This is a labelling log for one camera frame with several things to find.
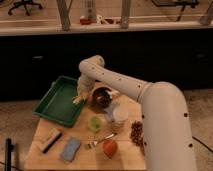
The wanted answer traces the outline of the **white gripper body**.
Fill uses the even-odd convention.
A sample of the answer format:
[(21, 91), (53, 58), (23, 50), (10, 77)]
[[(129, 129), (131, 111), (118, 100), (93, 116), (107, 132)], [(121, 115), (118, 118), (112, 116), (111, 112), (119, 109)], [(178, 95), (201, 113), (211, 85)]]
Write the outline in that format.
[(94, 87), (94, 80), (81, 75), (78, 79), (78, 85), (77, 85), (77, 93), (78, 96), (82, 99), (87, 99)]

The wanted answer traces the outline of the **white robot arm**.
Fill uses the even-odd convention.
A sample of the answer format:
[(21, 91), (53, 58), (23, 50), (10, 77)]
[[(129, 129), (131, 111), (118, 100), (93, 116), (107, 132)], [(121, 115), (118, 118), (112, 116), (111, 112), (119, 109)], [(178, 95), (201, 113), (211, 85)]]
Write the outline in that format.
[(77, 92), (88, 96), (99, 80), (141, 105), (148, 171), (197, 171), (189, 112), (183, 93), (168, 82), (151, 83), (104, 68), (95, 55), (79, 64)]

